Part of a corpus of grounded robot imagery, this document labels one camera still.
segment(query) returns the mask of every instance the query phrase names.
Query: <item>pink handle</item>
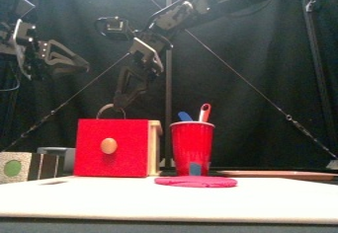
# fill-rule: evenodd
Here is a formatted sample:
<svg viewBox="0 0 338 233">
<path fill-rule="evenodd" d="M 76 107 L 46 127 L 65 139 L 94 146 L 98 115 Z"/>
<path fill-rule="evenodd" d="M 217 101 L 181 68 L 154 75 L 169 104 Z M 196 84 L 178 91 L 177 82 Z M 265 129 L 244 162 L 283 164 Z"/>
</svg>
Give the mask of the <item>pink handle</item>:
<svg viewBox="0 0 338 233">
<path fill-rule="evenodd" d="M 208 120 L 208 115 L 211 111 L 211 105 L 209 104 L 203 104 L 200 107 L 200 112 L 199 112 L 199 119 L 197 121 L 204 121 L 207 122 Z"/>
</svg>

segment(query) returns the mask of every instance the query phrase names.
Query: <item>red cup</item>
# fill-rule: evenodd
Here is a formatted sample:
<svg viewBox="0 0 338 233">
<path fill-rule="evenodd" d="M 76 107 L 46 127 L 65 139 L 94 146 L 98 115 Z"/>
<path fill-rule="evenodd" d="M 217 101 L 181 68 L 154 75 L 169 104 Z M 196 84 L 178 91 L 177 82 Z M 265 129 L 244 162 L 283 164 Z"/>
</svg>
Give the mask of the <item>red cup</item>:
<svg viewBox="0 0 338 233">
<path fill-rule="evenodd" d="M 207 176 L 213 124 L 201 121 L 180 121 L 169 126 L 174 170 L 178 176 Z"/>
</svg>

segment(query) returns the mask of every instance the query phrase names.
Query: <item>round knob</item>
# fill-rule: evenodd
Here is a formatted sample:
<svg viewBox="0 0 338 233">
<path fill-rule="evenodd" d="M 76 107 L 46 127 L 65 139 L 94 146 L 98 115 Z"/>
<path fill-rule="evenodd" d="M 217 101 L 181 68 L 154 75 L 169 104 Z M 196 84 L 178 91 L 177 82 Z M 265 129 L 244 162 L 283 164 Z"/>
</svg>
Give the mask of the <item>round knob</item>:
<svg viewBox="0 0 338 233">
<path fill-rule="evenodd" d="M 117 149 L 117 143 L 113 138 L 105 138 L 100 142 L 100 150 L 105 154 L 112 154 Z"/>
</svg>

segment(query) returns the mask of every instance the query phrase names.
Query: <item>blue object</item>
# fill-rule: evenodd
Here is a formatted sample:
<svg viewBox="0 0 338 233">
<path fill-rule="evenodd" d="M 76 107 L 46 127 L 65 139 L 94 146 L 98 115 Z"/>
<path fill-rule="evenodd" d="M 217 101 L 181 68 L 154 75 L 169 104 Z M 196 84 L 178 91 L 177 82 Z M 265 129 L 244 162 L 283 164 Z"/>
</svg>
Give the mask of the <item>blue object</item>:
<svg viewBox="0 0 338 233">
<path fill-rule="evenodd" d="M 201 167 L 196 163 L 189 163 L 188 165 L 188 175 L 189 176 L 200 176 L 201 175 Z"/>
<path fill-rule="evenodd" d="M 180 118 L 181 121 L 192 121 L 192 118 L 185 112 L 178 112 L 177 117 Z"/>
</svg>

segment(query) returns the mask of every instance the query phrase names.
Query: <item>red box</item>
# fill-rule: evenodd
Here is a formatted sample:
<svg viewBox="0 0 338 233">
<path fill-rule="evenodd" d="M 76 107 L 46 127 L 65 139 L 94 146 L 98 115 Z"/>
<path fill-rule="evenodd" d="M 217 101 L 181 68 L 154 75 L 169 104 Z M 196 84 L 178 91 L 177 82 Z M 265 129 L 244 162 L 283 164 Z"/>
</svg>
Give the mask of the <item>red box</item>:
<svg viewBox="0 0 338 233">
<path fill-rule="evenodd" d="M 146 177 L 158 171 L 160 122 L 146 119 L 80 119 L 73 174 L 94 177 Z M 104 153 L 105 139 L 116 142 Z"/>
</svg>

